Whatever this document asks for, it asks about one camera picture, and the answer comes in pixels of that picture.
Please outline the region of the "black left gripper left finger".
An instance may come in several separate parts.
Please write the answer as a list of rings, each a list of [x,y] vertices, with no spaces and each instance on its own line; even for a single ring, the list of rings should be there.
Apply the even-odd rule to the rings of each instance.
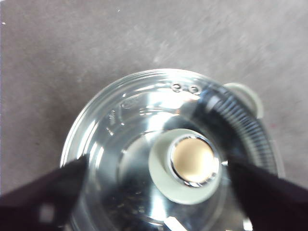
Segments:
[[[2,231],[63,231],[88,169],[82,156],[0,197]]]

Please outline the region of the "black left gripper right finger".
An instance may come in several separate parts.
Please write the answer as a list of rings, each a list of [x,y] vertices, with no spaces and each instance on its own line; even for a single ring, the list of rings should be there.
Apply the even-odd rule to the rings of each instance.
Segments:
[[[255,231],[306,231],[307,189],[232,156],[228,172],[235,195]]]

